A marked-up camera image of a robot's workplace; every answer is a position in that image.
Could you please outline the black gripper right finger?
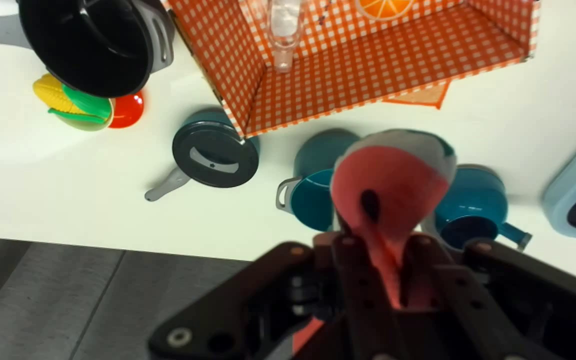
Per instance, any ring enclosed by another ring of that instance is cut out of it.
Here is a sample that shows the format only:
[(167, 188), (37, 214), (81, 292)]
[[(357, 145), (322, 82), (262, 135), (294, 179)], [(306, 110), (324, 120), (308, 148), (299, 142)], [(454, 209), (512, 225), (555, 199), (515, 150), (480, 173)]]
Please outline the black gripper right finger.
[(497, 242), (412, 235), (403, 304), (415, 360), (576, 360), (576, 275)]

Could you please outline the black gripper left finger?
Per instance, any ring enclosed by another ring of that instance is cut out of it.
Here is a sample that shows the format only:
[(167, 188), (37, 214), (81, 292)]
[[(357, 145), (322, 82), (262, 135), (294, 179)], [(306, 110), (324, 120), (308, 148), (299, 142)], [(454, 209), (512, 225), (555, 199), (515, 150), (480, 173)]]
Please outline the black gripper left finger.
[(282, 242), (164, 320), (153, 360), (265, 360), (311, 320), (321, 332), (294, 360), (396, 360), (395, 323), (360, 239)]

